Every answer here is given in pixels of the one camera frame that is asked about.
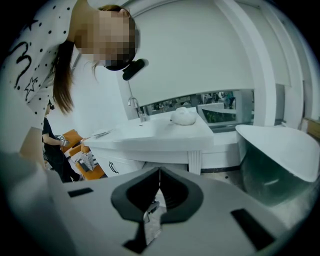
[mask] black shirt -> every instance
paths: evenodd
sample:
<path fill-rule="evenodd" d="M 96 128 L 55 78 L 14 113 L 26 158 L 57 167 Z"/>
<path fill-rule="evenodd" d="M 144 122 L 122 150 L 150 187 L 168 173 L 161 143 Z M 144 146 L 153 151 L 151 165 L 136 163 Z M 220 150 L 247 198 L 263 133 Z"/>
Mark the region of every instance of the black shirt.
<path fill-rule="evenodd" d="M 56 140 L 56 137 L 54 136 L 54 134 L 51 130 L 51 126 L 49 124 L 49 121 L 46 117 L 44 118 L 44 121 L 43 121 L 42 135 L 44 135 L 44 134 L 49 134 L 50 138 Z M 49 144 L 44 143 L 44 149 L 48 153 L 52 152 L 53 150 L 60 151 L 60 146 L 59 145 L 49 145 Z"/>

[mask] ponytail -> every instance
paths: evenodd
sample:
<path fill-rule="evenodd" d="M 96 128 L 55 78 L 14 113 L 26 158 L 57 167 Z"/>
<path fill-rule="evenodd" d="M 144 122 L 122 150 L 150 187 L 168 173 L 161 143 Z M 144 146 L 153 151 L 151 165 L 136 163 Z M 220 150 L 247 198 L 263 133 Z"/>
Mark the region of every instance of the ponytail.
<path fill-rule="evenodd" d="M 65 41 L 60 44 L 57 56 L 53 63 L 53 98 L 63 114 L 72 111 L 74 106 L 71 99 L 70 88 L 72 85 L 71 59 L 74 43 Z"/>

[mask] package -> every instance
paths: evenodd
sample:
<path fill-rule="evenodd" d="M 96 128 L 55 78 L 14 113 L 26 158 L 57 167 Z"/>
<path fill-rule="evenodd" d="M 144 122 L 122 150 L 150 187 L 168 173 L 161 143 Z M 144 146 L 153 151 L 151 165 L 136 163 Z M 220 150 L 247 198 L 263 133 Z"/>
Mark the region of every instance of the package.
<path fill-rule="evenodd" d="M 301 131 L 320 139 L 320 121 L 311 118 L 304 118 L 301 124 Z"/>

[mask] white shirt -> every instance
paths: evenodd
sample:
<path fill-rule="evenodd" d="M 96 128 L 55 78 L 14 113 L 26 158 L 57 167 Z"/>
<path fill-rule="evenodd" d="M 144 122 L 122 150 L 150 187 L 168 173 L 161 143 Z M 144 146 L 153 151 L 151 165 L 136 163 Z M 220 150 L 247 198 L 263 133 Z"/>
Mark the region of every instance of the white shirt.
<path fill-rule="evenodd" d="M 76 2 L 77 0 L 47 2 L 27 22 L 12 44 L 0 68 L 1 146 L 12 132 L 16 136 L 21 132 L 25 137 L 26 131 L 23 128 L 19 130 L 17 126 L 30 125 L 43 129 L 45 111 L 53 93 L 54 76 L 51 69 L 59 45 L 67 39 Z M 6 147 L 11 146 L 5 143 L 1 149 Z"/>

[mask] white sink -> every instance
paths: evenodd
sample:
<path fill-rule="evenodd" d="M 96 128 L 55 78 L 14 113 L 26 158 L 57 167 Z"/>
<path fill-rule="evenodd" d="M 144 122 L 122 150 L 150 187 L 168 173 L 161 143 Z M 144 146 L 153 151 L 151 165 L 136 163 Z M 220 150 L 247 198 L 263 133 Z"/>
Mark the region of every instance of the white sink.
<path fill-rule="evenodd" d="M 202 151 L 209 149 L 214 133 L 199 115 L 193 125 L 181 126 L 170 121 L 167 113 L 141 122 L 129 120 L 100 138 L 85 141 L 89 147 L 125 151 Z"/>

